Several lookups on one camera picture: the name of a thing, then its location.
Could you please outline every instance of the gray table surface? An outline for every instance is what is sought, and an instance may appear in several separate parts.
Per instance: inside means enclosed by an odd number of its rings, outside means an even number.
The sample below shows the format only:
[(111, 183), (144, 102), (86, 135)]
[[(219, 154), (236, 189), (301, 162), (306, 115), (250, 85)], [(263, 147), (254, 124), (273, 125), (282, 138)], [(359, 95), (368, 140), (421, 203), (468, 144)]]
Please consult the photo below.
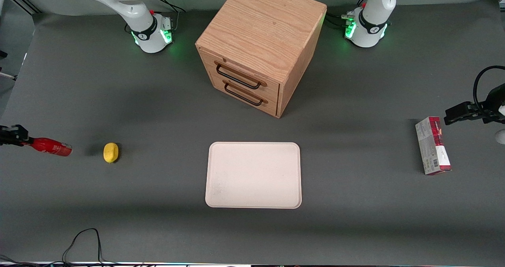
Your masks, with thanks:
[[(371, 49), (323, 27), (281, 119), (211, 86), (194, 42), (214, 14), (182, 14), (175, 43), (154, 55), (118, 15), (36, 17), (1, 123), (74, 152), (0, 148), (2, 254), (58, 260), (96, 227), (115, 261), (505, 265), (502, 127), (444, 127), (453, 171), (434, 177), (413, 127), (471, 100), (478, 72), (505, 62), (496, 0), (399, 6)], [(491, 71), (481, 96), (501, 83)], [(206, 206), (216, 141), (298, 143), (301, 207)], [(122, 146), (116, 164), (102, 159), (107, 142)], [(82, 235), (69, 260), (95, 258), (94, 234)]]

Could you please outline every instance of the wooden cabinet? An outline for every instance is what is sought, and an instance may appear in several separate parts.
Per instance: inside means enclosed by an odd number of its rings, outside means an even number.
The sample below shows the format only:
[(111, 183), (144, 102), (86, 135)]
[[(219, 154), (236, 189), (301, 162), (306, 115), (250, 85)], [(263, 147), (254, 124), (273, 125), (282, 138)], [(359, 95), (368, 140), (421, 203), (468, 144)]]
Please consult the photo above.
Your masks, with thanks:
[(212, 85), (280, 118), (325, 14), (314, 0), (227, 0), (195, 43)]

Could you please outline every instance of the plastic tray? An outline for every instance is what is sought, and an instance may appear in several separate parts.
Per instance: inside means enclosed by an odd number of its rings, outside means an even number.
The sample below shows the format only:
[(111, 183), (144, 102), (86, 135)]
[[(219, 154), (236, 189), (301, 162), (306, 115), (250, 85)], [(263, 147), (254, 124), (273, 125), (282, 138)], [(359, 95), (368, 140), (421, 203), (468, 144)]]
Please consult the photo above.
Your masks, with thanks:
[(213, 143), (205, 202), (214, 208), (298, 208), (300, 148), (295, 143)]

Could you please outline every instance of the red and white box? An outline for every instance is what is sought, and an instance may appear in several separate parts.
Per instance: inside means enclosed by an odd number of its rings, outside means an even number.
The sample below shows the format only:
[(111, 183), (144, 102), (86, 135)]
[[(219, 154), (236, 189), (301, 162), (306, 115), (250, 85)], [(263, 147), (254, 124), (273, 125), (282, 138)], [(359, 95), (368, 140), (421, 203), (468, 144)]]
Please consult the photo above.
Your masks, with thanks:
[(451, 170), (442, 142), (440, 117), (430, 116), (415, 125), (423, 158), (424, 174), (433, 176)]

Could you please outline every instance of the black metal handle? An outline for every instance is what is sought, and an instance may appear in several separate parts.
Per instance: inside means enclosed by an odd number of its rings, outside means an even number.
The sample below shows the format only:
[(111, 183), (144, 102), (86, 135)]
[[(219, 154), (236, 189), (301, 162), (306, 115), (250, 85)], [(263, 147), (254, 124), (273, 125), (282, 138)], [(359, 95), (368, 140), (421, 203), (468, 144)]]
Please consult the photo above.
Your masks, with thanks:
[(228, 75), (227, 73), (223, 73), (222, 71), (220, 71), (221, 65), (218, 64), (218, 66), (216, 67), (216, 71), (218, 72), (218, 74), (222, 75), (222, 76), (225, 76), (226, 78), (229, 78), (230, 80), (234, 80), (235, 82), (238, 82), (240, 85), (243, 85), (245, 87), (248, 87), (250, 89), (253, 89), (253, 90), (256, 90), (260, 87), (261, 85), (261, 82), (258, 82), (257, 85), (253, 86), (253, 85), (249, 85), (247, 82), (242, 82), (241, 80), (237, 79), (237, 78), (233, 78), (231, 75)]
[(230, 94), (232, 94), (232, 95), (234, 95), (234, 96), (236, 96), (236, 97), (240, 98), (241, 100), (243, 100), (243, 101), (245, 101), (245, 102), (248, 102), (248, 103), (250, 103), (250, 104), (252, 104), (252, 105), (254, 105), (254, 106), (260, 106), (260, 105), (263, 103), (263, 99), (260, 99), (260, 101), (259, 101), (259, 102), (254, 102), (254, 101), (252, 101), (252, 100), (250, 100), (250, 99), (248, 99), (248, 98), (245, 98), (245, 97), (241, 96), (241, 95), (240, 95), (240, 94), (238, 94), (238, 93), (234, 93), (233, 91), (230, 91), (230, 90), (228, 89), (228, 86), (229, 86), (229, 85), (230, 85), (229, 83), (226, 83), (226, 84), (224, 85), (224, 90), (225, 90), (227, 93), (230, 93)]

